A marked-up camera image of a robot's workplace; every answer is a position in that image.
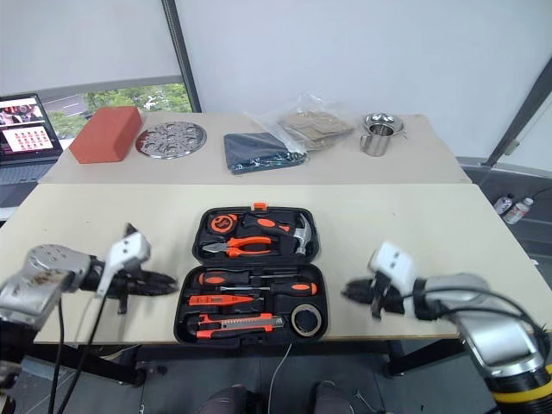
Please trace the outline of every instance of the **person's leg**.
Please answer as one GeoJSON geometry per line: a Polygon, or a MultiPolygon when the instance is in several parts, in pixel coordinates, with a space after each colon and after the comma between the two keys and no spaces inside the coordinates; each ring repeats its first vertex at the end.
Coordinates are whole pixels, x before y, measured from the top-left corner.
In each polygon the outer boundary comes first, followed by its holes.
{"type": "Polygon", "coordinates": [[[354,414],[345,392],[331,381],[317,386],[317,400],[314,414],[354,414]]]}
{"type": "Polygon", "coordinates": [[[213,394],[198,414],[245,414],[247,399],[245,386],[231,386],[213,394]]]}

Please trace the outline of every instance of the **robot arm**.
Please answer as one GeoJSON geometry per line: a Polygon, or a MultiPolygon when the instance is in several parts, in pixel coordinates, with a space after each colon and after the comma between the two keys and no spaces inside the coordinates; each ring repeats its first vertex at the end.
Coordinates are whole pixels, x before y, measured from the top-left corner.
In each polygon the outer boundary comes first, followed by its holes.
{"type": "Polygon", "coordinates": [[[163,295],[177,290],[176,280],[145,272],[146,238],[128,226],[102,262],[95,256],[59,245],[31,249],[23,268],[0,290],[0,388],[11,388],[21,372],[21,361],[63,292],[95,291],[96,296],[118,298],[119,313],[126,313],[127,297],[163,295]]]}
{"type": "Polygon", "coordinates": [[[347,298],[370,304],[377,318],[385,309],[421,320],[448,319],[503,413],[552,412],[552,382],[543,354],[548,337],[539,348],[524,319],[512,315],[509,299],[492,296],[484,279],[470,273],[421,279],[412,258],[388,242],[368,266],[375,276],[350,282],[343,293],[347,298]]]}

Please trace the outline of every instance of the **laptop screen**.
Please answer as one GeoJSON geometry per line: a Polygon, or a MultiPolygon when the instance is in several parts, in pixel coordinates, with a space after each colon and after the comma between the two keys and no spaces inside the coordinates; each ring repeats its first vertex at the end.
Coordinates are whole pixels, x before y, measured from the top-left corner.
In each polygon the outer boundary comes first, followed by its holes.
{"type": "Polygon", "coordinates": [[[36,94],[0,97],[0,163],[51,159],[61,152],[36,94]]]}

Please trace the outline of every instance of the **laptop keyboard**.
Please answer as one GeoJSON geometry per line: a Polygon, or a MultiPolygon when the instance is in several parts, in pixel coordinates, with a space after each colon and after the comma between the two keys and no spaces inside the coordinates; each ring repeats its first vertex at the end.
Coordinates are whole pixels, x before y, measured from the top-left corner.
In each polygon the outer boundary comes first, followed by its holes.
{"type": "Polygon", "coordinates": [[[0,167],[0,185],[33,183],[48,172],[53,164],[0,167]]]}

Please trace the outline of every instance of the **perforated metal disc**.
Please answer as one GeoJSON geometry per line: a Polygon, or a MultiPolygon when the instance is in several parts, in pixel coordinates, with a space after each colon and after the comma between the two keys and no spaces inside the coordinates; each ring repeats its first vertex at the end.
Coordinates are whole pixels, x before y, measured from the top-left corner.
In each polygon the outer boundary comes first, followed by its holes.
{"type": "Polygon", "coordinates": [[[207,139],[205,130],[192,122],[167,122],[154,125],[136,140],[139,153],[169,160],[198,151],[207,139]]]}

